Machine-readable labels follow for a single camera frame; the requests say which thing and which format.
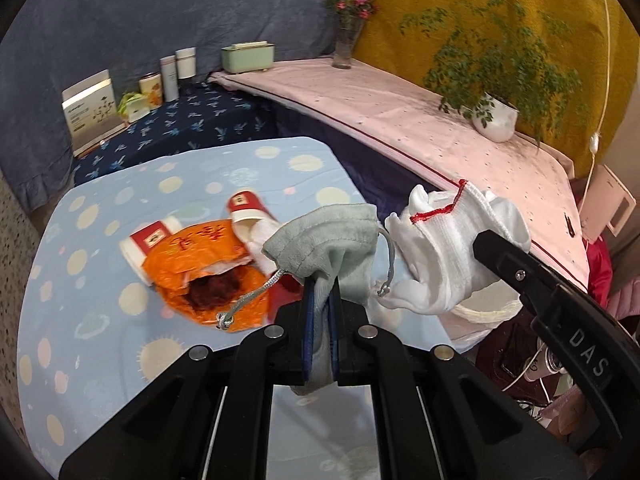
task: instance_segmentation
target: green and white container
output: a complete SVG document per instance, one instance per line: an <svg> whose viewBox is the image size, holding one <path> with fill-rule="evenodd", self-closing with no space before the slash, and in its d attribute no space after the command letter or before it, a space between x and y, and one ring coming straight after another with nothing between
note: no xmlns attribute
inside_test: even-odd
<svg viewBox="0 0 640 480"><path fill-rule="evenodd" d="M273 65L274 51L273 43L266 41L226 46L222 49L222 67L231 74L266 70Z"/></svg>

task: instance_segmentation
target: potted plant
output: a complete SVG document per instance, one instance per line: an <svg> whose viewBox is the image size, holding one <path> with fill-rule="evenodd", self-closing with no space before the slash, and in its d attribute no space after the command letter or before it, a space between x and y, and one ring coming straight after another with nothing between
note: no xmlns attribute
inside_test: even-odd
<svg viewBox="0 0 640 480"><path fill-rule="evenodd" d="M514 10L510 22L504 12ZM540 142L545 132L559 133L570 98L580 88L573 68L552 59L547 42L526 25L527 11L506 0L484 7L460 0L451 10L434 8L408 14L402 34L418 28L428 38L447 31L423 79L426 88L442 96L439 109L455 110L471 119L478 131L496 142L511 138L520 116ZM567 24L540 12L546 34L560 41Z"/></svg>
<svg viewBox="0 0 640 480"><path fill-rule="evenodd" d="M324 6L338 15L334 63L336 68L351 68L351 53L366 20L378 12L373 0L324 0Z"/></svg>

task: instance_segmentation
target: blue tablecloth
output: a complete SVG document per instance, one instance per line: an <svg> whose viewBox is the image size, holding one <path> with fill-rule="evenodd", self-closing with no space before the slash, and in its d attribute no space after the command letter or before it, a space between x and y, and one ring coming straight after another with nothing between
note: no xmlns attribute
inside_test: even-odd
<svg viewBox="0 0 640 480"><path fill-rule="evenodd" d="M183 225L226 218L250 187L279 221L320 205L363 202L332 152L306 137L242 142L163 157L71 190L38 248L18 332L18 388L34 455L56 476L64 459L186 349L238 344L174 314L127 265L118 242L173 214ZM380 237L372 281L384 280ZM401 259L396 280L407 279ZM439 320L409 311L371 319L406 344L450 344ZM378 478L368 387L273 396L268 470L278 480Z"/></svg>
<svg viewBox="0 0 640 480"><path fill-rule="evenodd" d="M275 137L267 101L216 84L161 107L76 161L76 186L159 156Z"/></svg>

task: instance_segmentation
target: orange plastic bag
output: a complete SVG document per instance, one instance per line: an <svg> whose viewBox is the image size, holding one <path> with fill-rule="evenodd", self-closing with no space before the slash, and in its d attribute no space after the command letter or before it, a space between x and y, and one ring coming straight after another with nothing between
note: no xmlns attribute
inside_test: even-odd
<svg viewBox="0 0 640 480"><path fill-rule="evenodd" d="M229 310L243 294L265 282L262 273L249 266L251 256L234 235L230 220L217 220L187 227L158 243L142 267L156 284L156 291L174 310L201 324L217 323L217 314ZM190 283L198 278L224 274L234 269L239 288L222 306L195 308ZM256 328L264 323L269 310L267 294L248 303L234 316L230 332Z"/></svg>

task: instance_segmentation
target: glass vase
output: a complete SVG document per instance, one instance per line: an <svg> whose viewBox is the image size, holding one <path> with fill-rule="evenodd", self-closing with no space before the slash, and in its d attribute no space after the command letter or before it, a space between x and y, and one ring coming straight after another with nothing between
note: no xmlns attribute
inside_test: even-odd
<svg viewBox="0 0 640 480"><path fill-rule="evenodd" d="M332 66L348 70L351 68L351 53L362 30L364 20L348 18L340 20L335 38L334 62Z"/></svg>

